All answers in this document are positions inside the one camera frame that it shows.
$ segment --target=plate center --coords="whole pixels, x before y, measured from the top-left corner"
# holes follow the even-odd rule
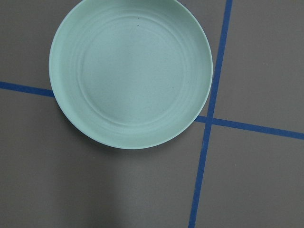
[[[91,107],[112,122],[148,124],[176,100],[184,76],[183,52],[157,19],[121,17],[92,25],[78,80]]]

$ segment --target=blue tape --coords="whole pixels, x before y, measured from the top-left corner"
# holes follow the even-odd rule
[[[36,95],[41,95],[41,96],[54,97],[53,91],[49,90],[49,89],[41,89],[41,88],[25,86],[25,85],[22,86],[22,85],[13,84],[13,83],[7,83],[7,82],[0,82],[0,88],[28,93],[28,94],[36,94]]]
[[[219,40],[218,56],[217,56],[217,61],[216,61],[215,70],[214,70],[214,77],[213,77],[213,82],[212,82],[212,87],[211,87],[208,114],[207,114],[207,118],[205,119],[206,125],[205,125],[202,149],[201,149],[201,153],[200,153],[200,157],[199,157],[199,167],[198,167],[198,172],[196,175],[195,188],[194,188],[188,228],[195,227],[196,216],[197,216],[198,207],[199,207],[200,191],[201,191],[201,186],[202,186],[202,182],[203,182],[203,175],[204,175],[213,115],[214,115],[215,104],[216,104],[216,99],[217,99],[217,95],[218,95],[219,79],[220,79],[220,73],[221,73],[222,65],[223,65],[223,58],[224,58],[225,47],[226,47],[231,8],[232,8],[232,0],[227,0],[226,6],[225,6],[224,18],[223,18],[222,31],[221,31],[220,40]]]
[[[273,134],[273,135],[279,135],[289,138],[295,138],[295,139],[302,139],[304,140],[304,133],[299,132],[292,132],[292,131],[286,131],[271,127],[264,127],[259,125],[253,125],[248,123],[240,123],[240,122],[234,122],[229,120],[221,120],[221,119],[213,119],[212,124],[218,125],[218,126],[224,126],[224,127],[231,127],[231,128],[237,128],[252,132],[260,132],[260,133],[266,133],[266,134]]]

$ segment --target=gray surface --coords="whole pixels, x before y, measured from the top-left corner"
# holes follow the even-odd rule
[[[188,225],[204,124],[129,151],[84,136],[53,98],[0,90],[0,103],[0,227]]]
[[[304,1],[234,1],[215,117],[304,132]]]
[[[0,79],[51,89],[48,55],[55,32],[79,0],[0,1]]]
[[[197,227],[302,228],[304,141],[212,127]]]
[[[51,88],[50,45],[78,2],[0,2],[0,81]],[[215,65],[225,1],[181,2]],[[303,12],[234,1],[216,118],[304,133]],[[80,133],[54,98],[0,89],[0,104],[0,227],[187,227],[204,124],[124,151]],[[213,126],[197,227],[302,227],[303,161],[304,141]]]

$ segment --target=blue tape line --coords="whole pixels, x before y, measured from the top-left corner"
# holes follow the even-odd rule
[[[13,84],[13,83],[7,83],[7,82],[0,82],[0,88],[28,93],[28,94],[36,94],[36,95],[41,95],[41,96],[54,97],[53,91],[49,90],[49,89],[41,89],[41,88],[25,86],[25,85],[22,86],[22,85]]]
[[[304,133],[286,131],[286,130],[271,128],[271,127],[264,127],[264,126],[253,125],[248,123],[240,123],[229,120],[221,120],[216,118],[213,119],[212,124],[218,126],[224,126],[224,127],[237,128],[237,129],[242,129],[252,132],[260,132],[260,133],[273,134],[273,135],[304,140]]]
[[[223,58],[224,58],[224,53],[225,53],[231,8],[232,8],[232,0],[227,0],[226,6],[225,6],[224,18],[223,18],[222,31],[221,31],[220,40],[219,40],[219,47],[218,47],[219,49],[218,49],[218,56],[217,56],[217,61],[216,61],[216,65],[215,65],[215,70],[214,70],[214,78],[213,78],[212,87],[211,87],[208,114],[207,114],[207,118],[205,121],[206,125],[205,125],[204,137],[203,137],[203,144],[202,144],[202,149],[201,149],[201,153],[200,153],[200,157],[199,157],[199,167],[198,167],[198,172],[197,172],[196,181],[195,181],[195,189],[194,189],[194,194],[193,194],[192,207],[191,207],[188,228],[195,227],[196,216],[197,216],[198,207],[199,207],[200,191],[201,191],[201,186],[202,186],[202,182],[203,182],[204,169],[205,169],[213,115],[214,115],[215,104],[216,104],[216,99],[217,99],[217,94],[218,94],[218,89],[219,89],[219,87],[218,87],[219,79],[220,79],[220,73],[222,70]]]

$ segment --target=light green plate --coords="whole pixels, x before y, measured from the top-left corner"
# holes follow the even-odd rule
[[[84,0],[55,35],[49,74],[80,131],[140,149],[174,138],[199,115],[212,58],[201,26],[176,0]]]

